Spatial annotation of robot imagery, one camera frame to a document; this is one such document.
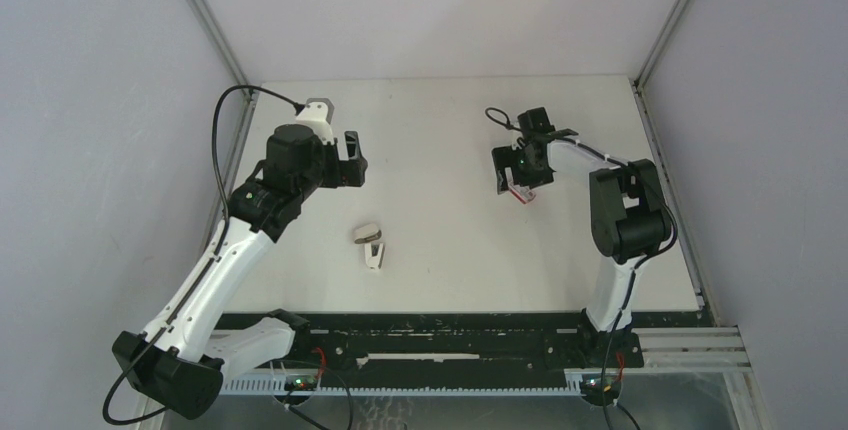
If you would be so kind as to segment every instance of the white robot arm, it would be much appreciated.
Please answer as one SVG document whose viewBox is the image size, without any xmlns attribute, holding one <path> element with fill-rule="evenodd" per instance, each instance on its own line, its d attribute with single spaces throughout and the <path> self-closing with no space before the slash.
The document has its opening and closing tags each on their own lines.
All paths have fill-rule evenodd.
<svg viewBox="0 0 848 430">
<path fill-rule="evenodd" d="M 332 103 L 311 99 L 296 108 L 295 123 L 277 127 L 265 160 L 225 202 L 224 219 L 177 293 L 142 332 L 122 332 L 115 340 L 112 353 L 124 372 L 104 403 L 107 422 L 144 418 L 109 416 L 109 401 L 123 378 L 165 408 L 193 419 L 209 408 L 223 384 L 291 350 L 297 332 L 290 323 L 299 317 L 282 310 L 225 338 L 210 337 L 233 293 L 300 215 L 312 192 L 364 184 L 368 162 L 356 132 L 345 132 L 348 158 L 339 158 L 330 127 Z"/>
<path fill-rule="evenodd" d="M 499 192 L 508 182 L 529 188 L 551 183 L 555 172 L 588 182 L 592 237 L 605 258 L 578 334 L 586 361 L 600 366 L 608 358 L 608 344 L 630 333 L 632 295 L 645 263 L 676 238 L 656 167 L 649 160 L 627 162 L 599 152 L 572 130 L 557 131 L 544 108 L 519 115 L 518 127 L 501 110 L 489 108 L 486 116 L 515 132 L 511 146 L 492 150 Z"/>
</svg>

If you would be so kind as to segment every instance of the white table surface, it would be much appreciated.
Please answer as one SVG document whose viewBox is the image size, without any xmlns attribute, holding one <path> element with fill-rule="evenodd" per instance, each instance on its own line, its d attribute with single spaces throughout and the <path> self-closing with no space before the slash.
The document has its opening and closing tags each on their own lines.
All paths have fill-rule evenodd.
<svg viewBox="0 0 848 430">
<path fill-rule="evenodd" d="M 544 106 L 559 129 L 599 149 L 651 158 L 623 76 L 455 78 L 269 83 L 298 101 L 326 97 L 333 129 L 359 132 L 368 159 L 362 188 L 318 189 L 246 278 L 227 311 L 526 312 L 586 306 L 602 258 L 589 228 L 588 176 L 555 174 L 522 205 L 497 195 L 491 149 L 507 131 L 487 106 L 513 118 Z M 291 107 L 268 95 L 256 106 L 236 182 L 264 158 Z M 376 222 L 386 255 L 369 273 L 354 228 Z M 679 246 L 653 259 L 638 310 L 696 310 Z"/>
</svg>

